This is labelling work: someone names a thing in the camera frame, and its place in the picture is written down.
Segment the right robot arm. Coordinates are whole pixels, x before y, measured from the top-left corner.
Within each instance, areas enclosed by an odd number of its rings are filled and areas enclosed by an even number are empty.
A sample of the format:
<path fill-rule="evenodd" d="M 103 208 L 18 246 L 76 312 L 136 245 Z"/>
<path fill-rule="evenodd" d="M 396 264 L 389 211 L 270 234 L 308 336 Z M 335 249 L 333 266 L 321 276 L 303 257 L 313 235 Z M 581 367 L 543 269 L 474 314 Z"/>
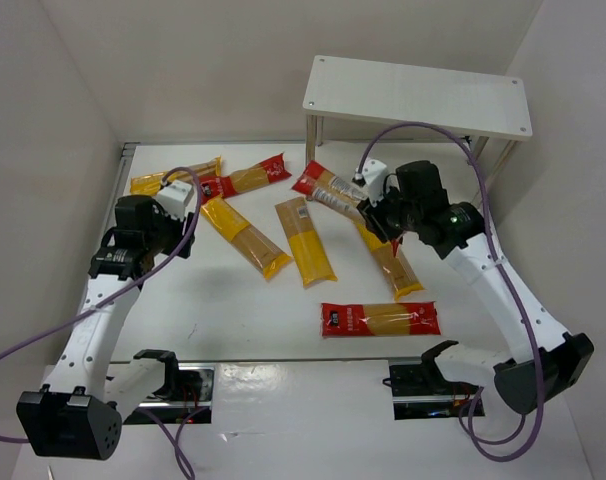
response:
<path fill-rule="evenodd" d="M 489 236 L 484 217 L 468 202 L 450 203 L 438 168 L 415 161 L 395 171 L 366 160 L 359 175 L 368 197 L 358 210 L 381 240 L 413 232 L 476 293 L 499 327 L 508 349 L 494 352 L 444 341 L 422 359 L 448 382 L 493 385 L 514 412 L 527 415 L 573 386 L 594 352 L 584 333 L 571 334 L 533 295 Z"/>

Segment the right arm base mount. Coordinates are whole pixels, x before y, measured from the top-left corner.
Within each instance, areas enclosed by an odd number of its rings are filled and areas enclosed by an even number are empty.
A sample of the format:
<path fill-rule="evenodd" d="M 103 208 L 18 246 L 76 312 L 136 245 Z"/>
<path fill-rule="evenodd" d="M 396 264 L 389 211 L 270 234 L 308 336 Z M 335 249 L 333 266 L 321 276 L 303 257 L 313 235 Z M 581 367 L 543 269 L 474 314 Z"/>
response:
<path fill-rule="evenodd" d="M 476 385 L 444 380 L 419 361 L 390 362 L 388 368 L 382 384 L 392 394 L 396 421 L 457 417 L 478 390 Z"/>

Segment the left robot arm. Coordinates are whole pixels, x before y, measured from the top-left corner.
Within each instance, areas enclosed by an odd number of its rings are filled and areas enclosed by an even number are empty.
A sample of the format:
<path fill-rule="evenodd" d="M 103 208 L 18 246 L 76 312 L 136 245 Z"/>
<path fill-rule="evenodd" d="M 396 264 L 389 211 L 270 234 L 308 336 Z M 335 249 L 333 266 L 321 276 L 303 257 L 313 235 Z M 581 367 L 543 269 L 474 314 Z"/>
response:
<path fill-rule="evenodd" d="M 154 196 L 129 195 L 115 205 L 115 224 L 103 236 L 89 269 L 80 317 L 54 369 L 37 391 L 21 394 L 16 413 L 40 457 L 106 460 L 123 422 L 148 396 L 178 387 L 176 355 L 146 349 L 125 370 L 108 369 L 125 320 L 157 255 L 186 258 L 194 241 L 190 187 Z"/>

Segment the red spaghetti bag with label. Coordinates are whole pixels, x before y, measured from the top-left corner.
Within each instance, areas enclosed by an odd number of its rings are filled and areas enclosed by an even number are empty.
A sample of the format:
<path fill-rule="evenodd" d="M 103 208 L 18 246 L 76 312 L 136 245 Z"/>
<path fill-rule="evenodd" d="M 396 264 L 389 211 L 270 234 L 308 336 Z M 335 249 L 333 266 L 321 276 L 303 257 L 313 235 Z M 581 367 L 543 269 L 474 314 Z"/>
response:
<path fill-rule="evenodd" d="M 384 195 L 390 191 L 390 187 L 387 186 L 389 175 L 390 171 L 385 179 L 386 191 Z M 357 184 L 348 182 L 334 174 L 320 163 L 311 161 L 296 180 L 292 189 L 366 228 L 365 213 L 360 213 L 357 205 L 360 201 L 368 199 L 367 192 Z M 390 243 L 394 252 L 398 251 L 401 242 L 400 239 L 395 243 Z"/>

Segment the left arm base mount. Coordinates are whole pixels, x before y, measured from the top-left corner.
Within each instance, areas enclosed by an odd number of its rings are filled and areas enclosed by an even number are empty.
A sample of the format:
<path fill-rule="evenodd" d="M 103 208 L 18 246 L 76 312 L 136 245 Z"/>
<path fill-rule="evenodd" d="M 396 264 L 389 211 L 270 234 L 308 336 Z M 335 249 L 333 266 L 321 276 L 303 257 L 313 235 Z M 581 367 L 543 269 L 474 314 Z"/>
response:
<path fill-rule="evenodd" d="M 212 364 L 138 359 L 110 367 L 105 393 L 126 425 L 149 424 L 142 410 L 170 425 L 209 423 L 214 384 Z"/>

